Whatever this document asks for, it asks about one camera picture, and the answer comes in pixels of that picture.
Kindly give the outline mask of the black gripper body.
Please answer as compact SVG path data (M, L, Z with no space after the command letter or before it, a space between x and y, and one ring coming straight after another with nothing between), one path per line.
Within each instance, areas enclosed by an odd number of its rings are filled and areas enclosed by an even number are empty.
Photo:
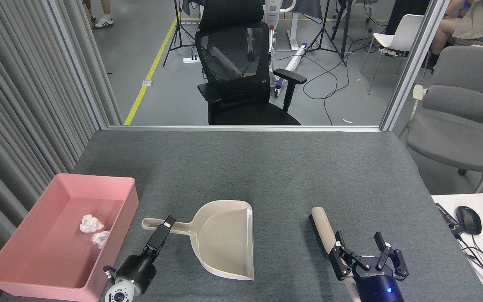
M397 281L405 277L394 276L392 271L370 273L364 270L354 272L354 280L362 302L403 302Z
M116 273L116 283L124 280L133 283L144 294L156 275L153 258L147 254L130 255Z

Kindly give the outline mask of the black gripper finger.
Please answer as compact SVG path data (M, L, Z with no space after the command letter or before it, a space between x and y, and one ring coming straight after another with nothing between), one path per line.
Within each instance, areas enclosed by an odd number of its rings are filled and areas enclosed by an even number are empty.
M390 258L394 267L394 273L392 274L394 279L397 281L405 280L409 276L409 272L401 250L394 249L390 244L385 242L381 232L376 232L374 234L374 240L378 250L381 252L380 256L378 256L378 262L374 266L376 270L382 271L387 259Z
M328 253L329 260L333 266L337 280L343 281L347 276L355 271L357 266L362 270L369 271L370 264L345 246L341 231L336 231L334 235L336 242Z
M154 220L154 219L144 219L143 220L143 228L145 226L152 226L156 225L156 230L154 231L153 235L150 237L149 241L146 243L143 253L150 258L150 262L155 262L156 258L158 257L160 250L163 248L163 245L171 231L173 225L177 219L174 216L167 216L167 218L163 220Z

